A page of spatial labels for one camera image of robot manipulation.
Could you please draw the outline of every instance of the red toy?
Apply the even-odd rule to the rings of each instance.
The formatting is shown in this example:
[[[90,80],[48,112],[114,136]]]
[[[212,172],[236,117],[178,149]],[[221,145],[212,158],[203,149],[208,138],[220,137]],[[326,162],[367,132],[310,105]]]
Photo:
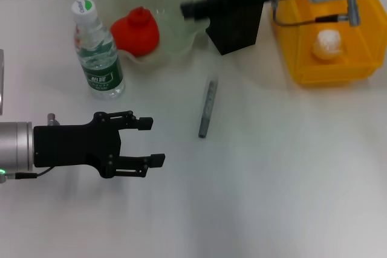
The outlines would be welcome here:
[[[135,57],[149,54],[160,41],[155,19],[151,12],[143,7],[137,7],[126,17],[117,20],[110,30],[117,48]]]

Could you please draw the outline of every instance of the table surface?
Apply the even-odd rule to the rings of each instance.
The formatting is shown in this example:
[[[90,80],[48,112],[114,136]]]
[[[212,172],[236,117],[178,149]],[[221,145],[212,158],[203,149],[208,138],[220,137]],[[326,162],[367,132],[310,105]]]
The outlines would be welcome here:
[[[96,100],[73,48],[73,1],[0,0],[0,120],[133,110],[154,127],[122,131],[122,155],[166,161],[144,179],[78,166],[6,182],[1,257],[387,257],[387,66],[351,86],[299,88],[264,13],[254,47],[220,56],[202,37],[153,72],[124,65],[125,94]],[[220,84],[200,140],[211,74]]]

